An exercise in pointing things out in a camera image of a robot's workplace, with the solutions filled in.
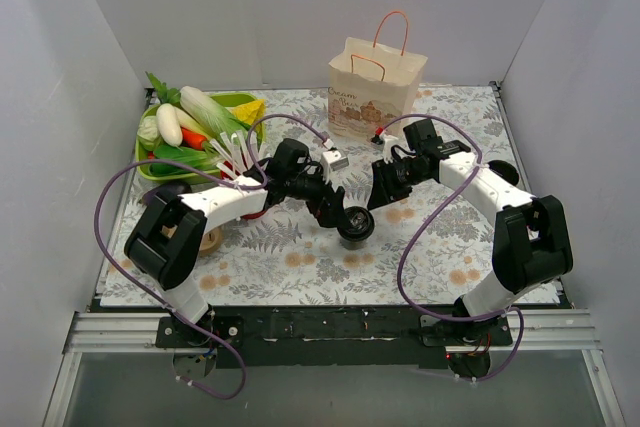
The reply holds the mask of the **black cup lid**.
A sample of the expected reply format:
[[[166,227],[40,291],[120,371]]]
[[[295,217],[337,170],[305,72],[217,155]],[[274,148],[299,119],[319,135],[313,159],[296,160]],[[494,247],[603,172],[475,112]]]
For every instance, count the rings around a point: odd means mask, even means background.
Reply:
[[[349,242],[357,243],[367,240],[374,232],[375,220],[369,210],[360,206],[345,209],[348,219],[346,227],[338,227],[340,236]]]

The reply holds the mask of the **stack of dark plastic cups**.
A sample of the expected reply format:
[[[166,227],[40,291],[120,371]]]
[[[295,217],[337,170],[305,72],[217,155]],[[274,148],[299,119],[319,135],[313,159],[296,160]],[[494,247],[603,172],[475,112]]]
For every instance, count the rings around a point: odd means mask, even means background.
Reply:
[[[488,167],[496,175],[504,179],[512,186],[517,186],[520,182],[520,175],[517,168],[504,160],[492,160],[488,162]]]

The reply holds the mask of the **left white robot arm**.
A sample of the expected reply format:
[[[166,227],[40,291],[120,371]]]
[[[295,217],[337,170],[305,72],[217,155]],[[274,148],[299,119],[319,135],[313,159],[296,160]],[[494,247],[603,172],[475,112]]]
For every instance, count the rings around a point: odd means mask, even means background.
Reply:
[[[147,204],[124,247],[125,255],[153,279],[165,304],[181,319],[178,334],[193,347],[205,345],[213,324],[209,304],[199,292],[193,270],[205,234],[245,215],[268,210],[288,197],[302,200],[324,228],[351,226],[345,191],[330,176],[349,165],[330,140],[318,161],[308,147],[282,140],[273,156],[224,185],[184,195],[159,192]]]

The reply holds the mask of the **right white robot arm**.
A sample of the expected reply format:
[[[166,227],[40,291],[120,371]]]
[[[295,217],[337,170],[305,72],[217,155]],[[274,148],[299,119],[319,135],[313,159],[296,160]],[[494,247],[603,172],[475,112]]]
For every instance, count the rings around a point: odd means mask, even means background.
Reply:
[[[406,114],[403,129],[408,146],[379,127],[371,139],[383,156],[372,164],[372,190],[367,208],[373,211],[407,198],[414,186],[433,180],[451,194],[425,219],[411,237],[399,262],[436,217],[455,199],[463,198],[481,213],[493,229],[492,270],[472,290],[459,297],[450,315],[438,314],[412,300],[402,285],[403,300],[423,315],[453,323],[454,336],[475,344],[489,331],[489,321],[512,311],[528,292],[568,272],[573,255],[564,208],[552,195],[536,197],[518,188],[484,162],[473,138],[460,127],[458,139],[446,141],[434,127],[439,117]]]

